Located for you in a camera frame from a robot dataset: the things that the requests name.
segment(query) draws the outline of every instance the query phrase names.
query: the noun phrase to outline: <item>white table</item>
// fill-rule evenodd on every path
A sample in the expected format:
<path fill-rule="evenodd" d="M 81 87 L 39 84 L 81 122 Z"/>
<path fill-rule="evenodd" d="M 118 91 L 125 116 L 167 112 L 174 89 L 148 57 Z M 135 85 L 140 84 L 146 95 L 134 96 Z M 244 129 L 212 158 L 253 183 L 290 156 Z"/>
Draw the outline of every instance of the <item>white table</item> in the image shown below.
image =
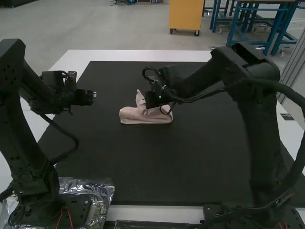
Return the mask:
<path fill-rule="evenodd" d="M 76 71 L 78 80 L 90 61 L 206 62 L 210 58 L 210 51 L 69 50 L 50 70 Z M 38 141 L 49 124 L 33 113 L 23 99 L 21 105 L 35 139 Z M 281 140 L 295 159 L 304 130 L 296 121 L 285 121 L 282 118 L 280 113 L 287 113 L 287 111 L 279 103 L 276 109 Z M 2 154 L 0 154 L 0 181 L 1 192 L 11 181 L 10 170 Z M 299 208 L 298 211 L 305 221 L 305 209 Z M 196 224 L 204 217 L 202 207 L 112 205 L 107 219 L 111 221 L 123 219 Z"/>

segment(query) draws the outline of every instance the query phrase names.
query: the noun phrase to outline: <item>pink cloth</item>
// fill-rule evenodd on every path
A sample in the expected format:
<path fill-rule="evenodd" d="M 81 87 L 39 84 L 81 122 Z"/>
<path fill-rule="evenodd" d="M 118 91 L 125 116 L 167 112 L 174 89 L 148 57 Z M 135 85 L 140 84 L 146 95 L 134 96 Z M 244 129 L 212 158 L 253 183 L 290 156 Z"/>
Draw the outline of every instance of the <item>pink cloth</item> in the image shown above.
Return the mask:
<path fill-rule="evenodd" d="M 147 109 L 145 98 L 138 90 L 136 99 L 137 107 L 124 107 L 120 110 L 119 116 L 123 124 L 165 124 L 173 120 L 173 113 L 169 105 L 161 107 L 165 114 L 162 114 L 159 107 Z"/>

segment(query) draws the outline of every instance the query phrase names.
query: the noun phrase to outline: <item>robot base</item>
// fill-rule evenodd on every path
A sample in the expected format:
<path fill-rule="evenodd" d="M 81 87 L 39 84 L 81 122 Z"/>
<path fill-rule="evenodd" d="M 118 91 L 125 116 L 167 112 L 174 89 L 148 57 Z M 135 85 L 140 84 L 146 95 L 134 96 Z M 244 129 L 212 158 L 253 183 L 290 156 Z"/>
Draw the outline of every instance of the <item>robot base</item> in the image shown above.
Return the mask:
<path fill-rule="evenodd" d="M 61 213 L 54 218 L 40 218 L 33 212 L 23 212 L 17 210 L 10 216 L 12 225 L 30 225 L 30 226 L 56 226 L 59 219 L 59 226 L 71 227 L 70 218 L 66 209 L 69 210 L 74 227 L 84 226 L 87 220 L 88 213 L 91 207 L 91 199 L 89 195 L 60 195 L 60 199 L 63 201 L 62 211 L 63 215 L 60 219 Z"/>

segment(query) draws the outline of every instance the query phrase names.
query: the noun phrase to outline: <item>red wire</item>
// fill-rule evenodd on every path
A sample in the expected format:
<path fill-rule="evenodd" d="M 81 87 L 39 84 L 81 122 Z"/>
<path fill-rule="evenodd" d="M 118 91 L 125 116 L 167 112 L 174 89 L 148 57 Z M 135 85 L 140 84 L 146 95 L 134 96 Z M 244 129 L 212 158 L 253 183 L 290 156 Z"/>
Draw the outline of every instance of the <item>red wire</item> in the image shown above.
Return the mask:
<path fill-rule="evenodd" d="M 278 223 L 278 225 L 280 226 L 280 229 L 283 229 L 280 222 Z M 285 228 L 288 229 L 288 225 L 286 222 L 284 222 L 284 225 L 285 225 Z"/>
<path fill-rule="evenodd" d="M 61 209 L 61 216 L 59 217 L 59 220 L 58 220 L 58 222 L 56 224 L 56 229 L 58 229 L 58 225 L 59 225 L 59 222 L 61 221 L 62 215 L 63 215 L 63 211 Z"/>
<path fill-rule="evenodd" d="M 67 213 L 68 213 L 69 218 L 70 218 L 71 229 L 74 229 L 74 227 L 73 227 L 73 221 L 72 221 L 72 216 L 71 216 L 71 214 L 70 214 L 70 212 L 69 212 L 68 209 L 67 209 Z"/>

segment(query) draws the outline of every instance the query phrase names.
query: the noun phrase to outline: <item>gray floor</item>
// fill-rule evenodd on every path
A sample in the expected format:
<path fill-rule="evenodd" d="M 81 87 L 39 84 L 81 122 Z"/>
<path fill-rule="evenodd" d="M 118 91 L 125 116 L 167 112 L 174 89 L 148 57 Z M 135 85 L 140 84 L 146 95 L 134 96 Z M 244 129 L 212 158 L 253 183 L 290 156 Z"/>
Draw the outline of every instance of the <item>gray floor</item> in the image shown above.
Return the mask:
<path fill-rule="evenodd" d="M 212 4 L 207 0 L 206 6 Z M 14 9 L 0 8 L 0 40 L 21 38 L 27 45 L 26 60 L 38 74 L 69 49 L 210 50 L 226 44 L 229 30 L 211 33 L 210 17 L 202 19 L 200 37 L 189 31 L 170 35 L 168 12 L 168 4 L 110 6 L 110 0 L 39 0 Z M 262 14 L 271 17 L 274 13 Z M 288 30 L 298 37 L 304 26 L 305 10 L 297 10 Z M 266 37 L 267 33 L 251 36 Z M 284 58 L 273 57 L 281 70 L 291 49 Z"/>

